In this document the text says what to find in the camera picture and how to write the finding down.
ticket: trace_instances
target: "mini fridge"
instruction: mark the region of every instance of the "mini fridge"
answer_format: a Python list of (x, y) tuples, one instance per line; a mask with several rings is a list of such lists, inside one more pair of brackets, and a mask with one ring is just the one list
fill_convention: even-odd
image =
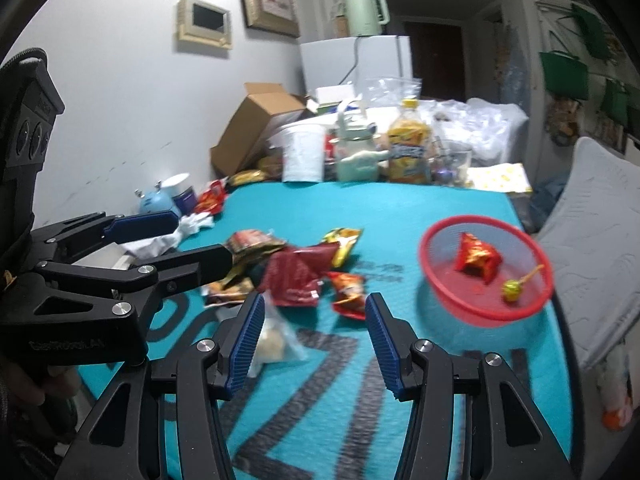
[[(361, 36), (313, 41), (301, 44), (300, 51), (307, 92), (322, 86), (351, 82), (356, 94), (359, 94), (366, 90), (365, 79), (411, 79), (414, 73), (408, 36)], [(347, 76), (354, 65), (356, 67)]]

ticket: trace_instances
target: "wall thermostat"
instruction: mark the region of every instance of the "wall thermostat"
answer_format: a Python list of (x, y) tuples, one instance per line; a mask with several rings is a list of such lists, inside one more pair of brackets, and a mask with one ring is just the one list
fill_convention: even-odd
[(231, 13), (201, 0), (180, 0), (178, 40), (231, 48)]

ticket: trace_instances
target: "doorway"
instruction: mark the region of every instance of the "doorway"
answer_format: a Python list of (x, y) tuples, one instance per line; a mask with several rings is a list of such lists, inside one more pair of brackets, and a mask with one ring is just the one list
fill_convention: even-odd
[(462, 29), (439, 23), (404, 22), (409, 36), (414, 77), (422, 79), (422, 96), (465, 101)]

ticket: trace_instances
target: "teal blanket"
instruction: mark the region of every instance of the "teal blanket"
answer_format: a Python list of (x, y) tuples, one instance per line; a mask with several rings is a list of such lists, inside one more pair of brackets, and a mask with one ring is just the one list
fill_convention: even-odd
[[(558, 320), (549, 303), (529, 319), (501, 328), (469, 326), (445, 311), (425, 283), (418, 241), (438, 220), (459, 214), (492, 216), (519, 226), (503, 194), (403, 184), (310, 186), (253, 184), (236, 190), (210, 230), (182, 250), (223, 242), (234, 231), (272, 230), (290, 243), (318, 243), (336, 227), (364, 228), (350, 264), (380, 292), (394, 316), (418, 336), (453, 354), (496, 351), (528, 388), (569, 456), (572, 402)], [(394, 477), (410, 403), (384, 389), (364, 324), (331, 310), (332, 293), (317, 309), (282, 308), (308, 349), (308, 360), (266, 365), (231, 402), (221, 420), (238, 479), (370, 479)], [(161, 358), (210, 335), (216, 323), (197, 291), (165, 301), (149, 333), (149, 357)], [(119, 365), (82, 366), (85, 384), (99, 396)], [(168, 398), (166, 454), (178, 479), (175, 410)], [(449, 478), (459, 473), (463, 399), (456, 400)]]

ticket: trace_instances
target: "orange juice bottle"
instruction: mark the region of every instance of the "orange juice bottle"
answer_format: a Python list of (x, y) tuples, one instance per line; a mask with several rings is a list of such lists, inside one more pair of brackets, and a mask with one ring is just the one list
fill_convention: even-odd
[(400, 116), (389, 127), (389, 181), (426, 184), (424, 150), (431, 128), (418, 113), (418, 99), (402, 100)]

